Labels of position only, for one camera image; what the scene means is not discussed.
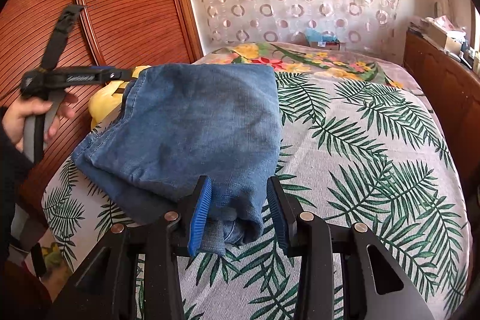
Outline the person's left hand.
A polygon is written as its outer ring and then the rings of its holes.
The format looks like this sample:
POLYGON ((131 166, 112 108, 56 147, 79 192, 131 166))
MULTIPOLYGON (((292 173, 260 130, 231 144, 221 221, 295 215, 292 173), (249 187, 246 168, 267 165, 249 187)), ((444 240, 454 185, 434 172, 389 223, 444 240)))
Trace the person's left hand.
MULTIPOLYGON (((78 102, 78 97, 72 93, 66 93, 64 100, 59 105, 55 117, 47 131, 44 132, 44 141, 49 144, 58 132, 61 120, 70 119, 75 115, 72 105, 78 102)), ((24 126, 27 118, 35 118, 38 115, 46 114, 52 107, 51 101, 43 101, 39 97, 29 99, 17 98, 7 108, 5 115, 1 120, 1 125, 7 134, 7 137, 16 146, 18 151, 24 149, 24 126)))

